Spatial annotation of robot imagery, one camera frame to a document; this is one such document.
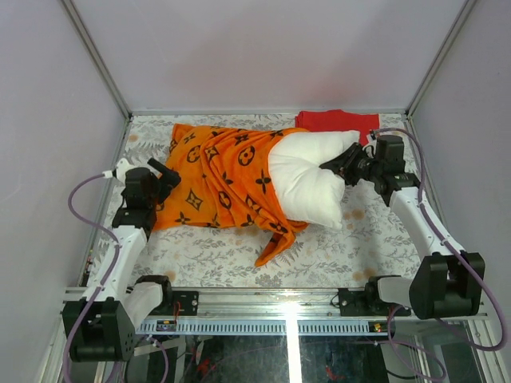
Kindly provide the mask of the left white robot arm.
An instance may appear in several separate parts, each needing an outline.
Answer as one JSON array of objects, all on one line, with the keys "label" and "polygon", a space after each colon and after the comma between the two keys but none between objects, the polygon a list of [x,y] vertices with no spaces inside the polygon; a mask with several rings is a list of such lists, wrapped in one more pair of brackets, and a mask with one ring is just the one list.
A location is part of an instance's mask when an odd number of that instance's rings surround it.
[{"label": "left white robot arm", "polygon": [[75,362],[129,360],[141,323],[152,311],[167,314],[175,304],[165,276],[144,276],[133,287],[129,280],[156,226],[157,210],[180,183],[179,174],[153,158],[144,167],[122,158],[101,177],[118,180],[124,189],[111,227],[99,226],[112,240],[99,271],[61,313],[64,355]]}]

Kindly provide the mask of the white pillow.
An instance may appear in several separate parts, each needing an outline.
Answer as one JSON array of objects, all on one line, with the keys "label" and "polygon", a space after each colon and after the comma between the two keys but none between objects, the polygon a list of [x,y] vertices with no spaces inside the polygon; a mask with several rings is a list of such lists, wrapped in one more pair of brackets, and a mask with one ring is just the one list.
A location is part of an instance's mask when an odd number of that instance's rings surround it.
[{"label": "white pillow", "polygon": [[320,165],[359,142],[360,133],[294,132],[268,155],[268,170],[284,216],[333,230],[343,228],[345,181]]}]

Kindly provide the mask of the orange patterned pillowcase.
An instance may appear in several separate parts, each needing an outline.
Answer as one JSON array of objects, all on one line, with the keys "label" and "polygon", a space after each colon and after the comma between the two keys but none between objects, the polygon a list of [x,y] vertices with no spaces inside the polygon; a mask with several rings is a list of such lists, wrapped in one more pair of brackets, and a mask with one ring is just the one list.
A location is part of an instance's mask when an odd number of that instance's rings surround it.
[{"label": "orange patterned pillowcase", "polygon": [[285,216],[268,165],[271,150],[297,131],[175,124],[165,165],[181,182],[157,212],[155,228],[256,226],[272,233],[255,265],[268,263],[307,228]]}]

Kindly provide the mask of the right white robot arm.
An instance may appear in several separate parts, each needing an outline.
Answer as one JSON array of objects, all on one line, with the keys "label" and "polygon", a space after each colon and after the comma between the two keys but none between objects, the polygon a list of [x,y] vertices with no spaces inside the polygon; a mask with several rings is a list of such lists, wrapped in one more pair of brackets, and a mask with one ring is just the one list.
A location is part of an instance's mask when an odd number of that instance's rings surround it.
[{"label": "right white robot arm", "polygon": [[372,183],[384,204],[399,217],[421,259],[412,279],[397,275],[369,279],[363,302],[370,313],[383,314],[401,305],[420,319],[477,314],[485,262],[480,254],[466,251],[453,240],[434,214],[421,180],[406,171],[401,137],[380,136],[371,150],[352,144],[320,167],[349,186],[361,180]]}]

